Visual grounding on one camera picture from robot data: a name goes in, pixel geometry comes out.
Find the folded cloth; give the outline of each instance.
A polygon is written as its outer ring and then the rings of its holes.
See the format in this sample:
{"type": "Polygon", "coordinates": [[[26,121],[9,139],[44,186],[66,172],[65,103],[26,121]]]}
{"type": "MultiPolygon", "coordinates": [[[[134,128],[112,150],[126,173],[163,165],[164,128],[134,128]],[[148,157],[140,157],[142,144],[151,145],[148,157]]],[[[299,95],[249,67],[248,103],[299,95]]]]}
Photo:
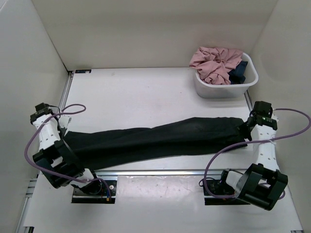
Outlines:
{"type": "Polygon", "coordinates": [[[241,61],[238,66],[231,70],[229,74],[229,80],[231,81],[231,84],[243,84],[245,82],[245,70],[248,62],[241,61]]]}
{"type": "Polygon", "coordinates": [[[214,85],[230,84],[229,74],[242,61],[243,52],[237,49],[200,47],[190,61],[202,81],[214,85]]]}
{"type": "Polygon", "coordinates": [[[194,117],[155,128],[68,132],[64,140],[84,167],[102,169],[147,159],[216,153],[244,137],[240,118],[194,117]]]}

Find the white table surface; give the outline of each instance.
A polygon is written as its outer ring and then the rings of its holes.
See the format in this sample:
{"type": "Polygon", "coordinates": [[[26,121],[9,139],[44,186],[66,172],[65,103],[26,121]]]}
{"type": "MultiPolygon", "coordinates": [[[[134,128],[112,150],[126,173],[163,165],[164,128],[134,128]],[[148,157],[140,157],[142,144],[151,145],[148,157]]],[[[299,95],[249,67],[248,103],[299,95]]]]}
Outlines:
{"type": "MultiPolygon", "coordinates": [[[[67,105],[87,111],[69,129],[96,132],[154,127],[189,117],[240,117],[245,98],[200,98],[189,68],[100,69],[75,74],[67,105]]],[[[251,147],[216,159],[213,168],[247,168],[251,147]]],[[[204,169],[211,155],[178,156],[113,167],[114,170],[204,169]]],[[[39,175],[24,226],[34,233],[290,233],[301,230],[288,189],[271,211],[253,205],[204,206],[202,176],[119,176],[115,204],[73,204],[71,186],[54,189],[39,175]]]]}

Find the white plastic bin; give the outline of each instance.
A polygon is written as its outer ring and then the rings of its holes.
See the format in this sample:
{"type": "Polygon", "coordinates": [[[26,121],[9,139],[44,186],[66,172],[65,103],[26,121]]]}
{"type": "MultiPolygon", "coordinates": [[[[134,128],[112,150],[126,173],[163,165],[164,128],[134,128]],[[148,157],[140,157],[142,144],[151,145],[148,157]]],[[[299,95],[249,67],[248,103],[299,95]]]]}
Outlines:
{"type": "Polygon", "coordinates": [[[203,98],[234,98],[243,95],[250,86],[253,86],[258,82],[258,74],[250,56],[243,53],[242,60],[248,61],[244,73],[245,82],[243,84],[210,85],[203,82],[196,71],[194,76],[194,84],[198,95],[203,98]]]}

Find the pink cloth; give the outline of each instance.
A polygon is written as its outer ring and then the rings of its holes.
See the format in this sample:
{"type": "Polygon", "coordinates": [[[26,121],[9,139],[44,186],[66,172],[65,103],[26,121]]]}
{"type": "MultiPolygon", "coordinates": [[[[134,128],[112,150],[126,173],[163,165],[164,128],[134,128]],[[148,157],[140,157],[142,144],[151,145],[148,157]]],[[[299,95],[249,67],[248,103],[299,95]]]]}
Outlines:
{"type": "Polygon", "coordinates": [[[202,81],[213,85],[230,84],[228,72],[242,61],[243,52],[236,49],[200,47],[190,61],[202,81]]]}

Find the navy cloth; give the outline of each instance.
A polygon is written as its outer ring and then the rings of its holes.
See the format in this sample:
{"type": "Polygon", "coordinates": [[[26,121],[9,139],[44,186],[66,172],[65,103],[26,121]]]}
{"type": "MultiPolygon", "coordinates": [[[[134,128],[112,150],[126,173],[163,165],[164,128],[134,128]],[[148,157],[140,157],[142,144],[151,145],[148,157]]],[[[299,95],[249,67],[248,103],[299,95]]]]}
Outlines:
{"type": "Polygon", "coordinates": [[[246,70],[247,64],[248,62],[241,61],[235,69],[228,73],[231,84],[242,84],[245,82],[244,72],[246,70]]]}
{"type": "Polygon", "coordinates": [[[178,155],[216,153],[244,142],[240,118],[194,117],[155,128],[97,133],[68,132],[65,141],[91,170],[178,155]]]}

